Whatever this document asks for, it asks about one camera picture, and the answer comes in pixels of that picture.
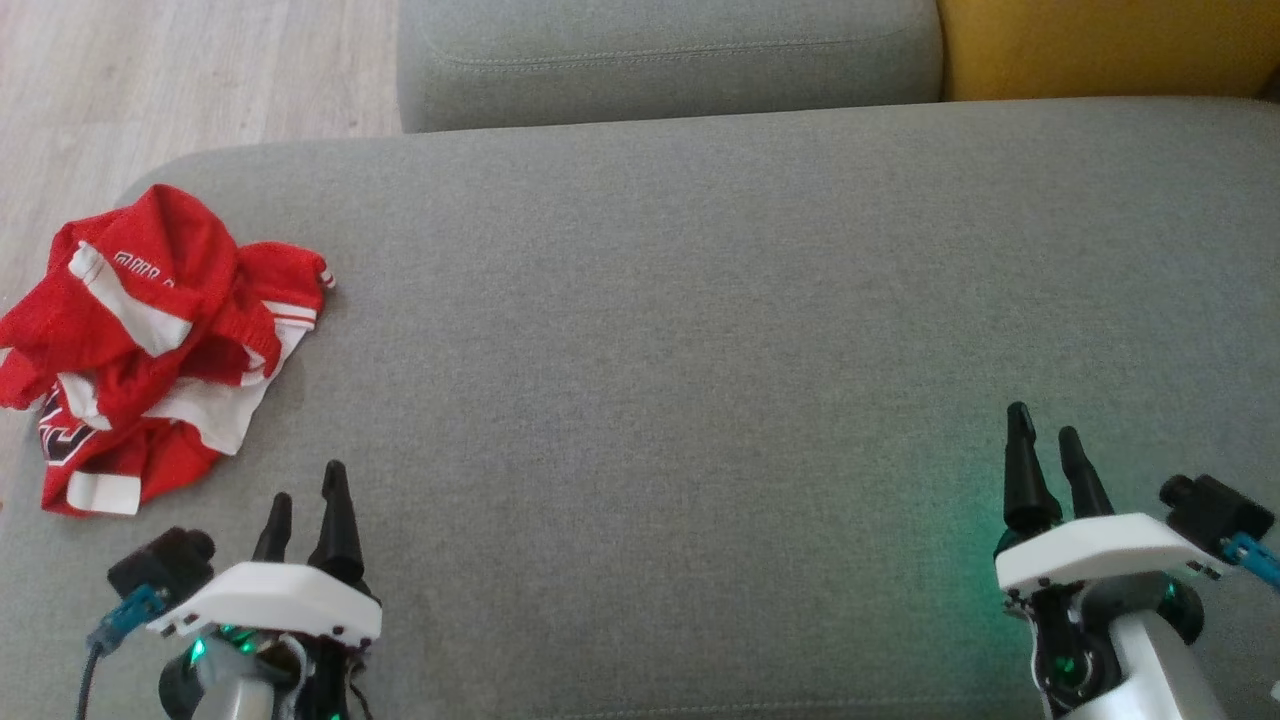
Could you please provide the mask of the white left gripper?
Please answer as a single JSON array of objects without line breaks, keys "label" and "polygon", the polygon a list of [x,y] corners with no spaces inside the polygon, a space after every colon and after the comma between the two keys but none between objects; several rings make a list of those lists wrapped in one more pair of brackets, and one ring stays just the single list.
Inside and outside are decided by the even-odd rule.
[{"label": "white left gripper", "polygon": [[276,493],[253,548],[255,562],[238,562],[216,574],[184,603],[152,620],[156,634],[191,635],[209,625],[378,641],[383,611],[362,585],[365,574],[355,505],[346,465],[330,460],[324,471],[325,500],[317,543],[307,565],[288,564],[293,502]]}]

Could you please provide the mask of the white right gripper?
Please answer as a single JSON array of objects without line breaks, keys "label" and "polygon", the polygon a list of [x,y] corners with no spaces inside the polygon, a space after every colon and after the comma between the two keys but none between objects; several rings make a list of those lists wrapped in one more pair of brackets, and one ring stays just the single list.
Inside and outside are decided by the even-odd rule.
[{"label": "white right gripper", "polygon": [[1037,433],[1024,402],[1007,406],[1004,455],[1004,520],[1015,534],[1039,534],[995,559],[1004,593],[1036,593],[1148,571],[1215,571],[1216,557],[1143,512],[1114,515],[1114,506],[1075,427],[1059,432],[1062,471],[1074,518],[1062,519],[1036,452]]}]

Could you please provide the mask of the red basketball jersey shirt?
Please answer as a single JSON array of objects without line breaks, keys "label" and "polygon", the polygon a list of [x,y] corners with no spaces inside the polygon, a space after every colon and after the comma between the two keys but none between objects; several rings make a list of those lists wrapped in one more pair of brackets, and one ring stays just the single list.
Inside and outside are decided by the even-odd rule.
[{"label": "red basketball jersey shirt", "polygon": [[0,407],[33,409],[41,505],[133,515],[233,455],[335,278],[288,243],[215,243],[183,286],[140,250],[60,233],[0,316]]}]

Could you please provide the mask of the grey sofa seat cushion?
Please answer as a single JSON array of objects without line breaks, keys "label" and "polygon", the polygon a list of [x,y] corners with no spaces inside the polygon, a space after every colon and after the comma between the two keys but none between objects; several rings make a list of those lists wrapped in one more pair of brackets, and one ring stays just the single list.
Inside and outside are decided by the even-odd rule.
[{"label": "grey sofa seat cushion", "polygon": [[378,720],[1041,720],[1001,610],[1006,407],[1052,492],[1280,512],[1280,105],[941,102],[274,143],[148,173],[320,252],[241,452],[134,518],[0,534],[0,720],[70,720],[108,568],[250,556],[346,462]]}]

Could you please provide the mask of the yellow sofa cushion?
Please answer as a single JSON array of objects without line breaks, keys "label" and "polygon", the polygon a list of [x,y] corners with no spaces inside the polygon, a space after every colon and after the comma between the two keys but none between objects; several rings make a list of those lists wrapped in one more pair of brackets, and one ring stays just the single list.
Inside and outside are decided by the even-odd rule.
[{"label": "yellow sofa cushion", "polygon": [[936,0],[951,101],[1257,97],[1280,0]]}]

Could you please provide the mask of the grey sofa back cushion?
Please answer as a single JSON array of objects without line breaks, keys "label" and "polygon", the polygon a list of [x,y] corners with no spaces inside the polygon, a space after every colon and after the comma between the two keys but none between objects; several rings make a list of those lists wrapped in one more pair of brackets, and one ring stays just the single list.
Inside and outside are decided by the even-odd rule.
[{"label": "grey sofa back cushion", "polygon": [[399,0],[402,129],[936,102],[936,0]]}]

